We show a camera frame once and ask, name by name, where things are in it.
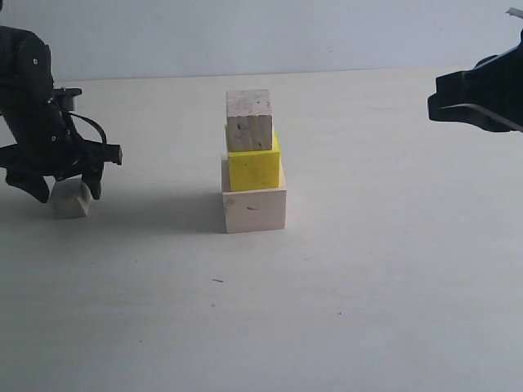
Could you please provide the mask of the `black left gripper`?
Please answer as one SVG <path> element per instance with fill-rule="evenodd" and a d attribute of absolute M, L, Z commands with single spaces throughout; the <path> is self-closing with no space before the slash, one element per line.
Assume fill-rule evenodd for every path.
<path fill-rule="evenodd" d="M 120 145 L 81 140 L 76 144 L 39 149 L 26 154 L 18 144 L 1 148 L 1 168 L 7 169 L 6 183 L 20 189 L 40 203 L 47 203 L 49 188 L 44 176 L 59 180 L 81 175 L 82 182 L 95 200 L 101 198 L 104 165 L 121 165 Z"/>

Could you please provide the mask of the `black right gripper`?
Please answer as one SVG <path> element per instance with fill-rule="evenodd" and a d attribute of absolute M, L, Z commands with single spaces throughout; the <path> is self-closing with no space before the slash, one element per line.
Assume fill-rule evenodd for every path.
<path fill-rule="evenodd" d="M 471 69 L 437 77 L 427 112 L 433 122 L 522 132 L 522 45 L 488 56 Z"/>

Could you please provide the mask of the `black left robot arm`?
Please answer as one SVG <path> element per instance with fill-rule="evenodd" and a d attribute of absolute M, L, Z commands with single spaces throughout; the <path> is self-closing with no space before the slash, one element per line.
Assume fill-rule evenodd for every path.
<path fill-rule="evenodd" d="M 15 144 L 1 148 L 6 183 L 46 203 L 45 181 L 80 176 L 94 199 L 101 196 L 106 163 L 121 164 L 120 145 L 108 143 L 95 121 L 100 140 L 86 140 L 76 130 L 74 99 L 79 88 L 56 88 L 50 47 L 35 33 L 1 28 L 1 115 Z M 436 78 L 427 99 L 434 122 L 468 123 L 489 132 L 522 129 L 522 46 L 488 56 L 473 68 Z"/>

